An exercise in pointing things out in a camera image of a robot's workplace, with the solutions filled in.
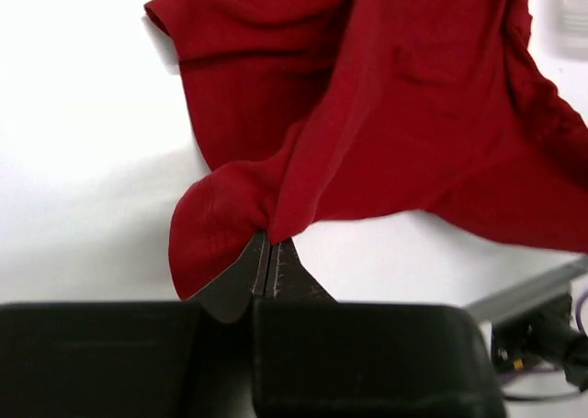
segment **yellow component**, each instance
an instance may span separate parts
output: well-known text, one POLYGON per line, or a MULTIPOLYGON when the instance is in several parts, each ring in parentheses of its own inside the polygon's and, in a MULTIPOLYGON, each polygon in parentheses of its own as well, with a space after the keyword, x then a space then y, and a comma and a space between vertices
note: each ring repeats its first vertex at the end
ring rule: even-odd
POLYGON ((521 360, 520 358, 518 360, 514 361, 513 366, 514 366, 514 370, 523 370, 525 368, 525 365, 523 364, 523 360, 521 360))

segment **red cloth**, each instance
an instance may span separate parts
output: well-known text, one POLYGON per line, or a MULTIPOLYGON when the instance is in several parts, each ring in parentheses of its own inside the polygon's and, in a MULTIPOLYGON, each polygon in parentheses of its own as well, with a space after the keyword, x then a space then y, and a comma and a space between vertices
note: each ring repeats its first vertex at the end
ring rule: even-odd
POLYGON ((153 0, 212 174, 182 197, 182 298, 259 230, 425 209, 588 252, 588 129, 526 47, 526 0, 153 0))

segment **white table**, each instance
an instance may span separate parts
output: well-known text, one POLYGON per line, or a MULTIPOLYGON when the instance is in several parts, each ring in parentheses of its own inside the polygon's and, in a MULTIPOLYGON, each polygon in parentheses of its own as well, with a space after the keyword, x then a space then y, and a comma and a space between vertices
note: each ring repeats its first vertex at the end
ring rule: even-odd
MULTIPOLYGON (((169 220, 208 169, 146 1, 0 0, 0 302, 175 298, 169 220)), ((548 12, 533 1, 537 62, 588 118, 588 63, 542 45, 548 12)), ((343 300, 465 306, 574 257, 490 243, 419 213, 319 223, 295 243, 343 300)), ((586 406, 511 412, 580 417, 586 406)))

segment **gray metal bar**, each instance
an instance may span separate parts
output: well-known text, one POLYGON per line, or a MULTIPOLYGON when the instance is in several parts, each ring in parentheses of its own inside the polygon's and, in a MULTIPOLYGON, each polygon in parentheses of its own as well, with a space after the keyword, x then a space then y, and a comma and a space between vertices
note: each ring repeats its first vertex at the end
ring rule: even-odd
POLYGON ((551 269, 516 287, 470 304, 466 310, 477 322, 500 323, 532 310, 570 291, 573 279, 588 274, 588 256, 551 269))

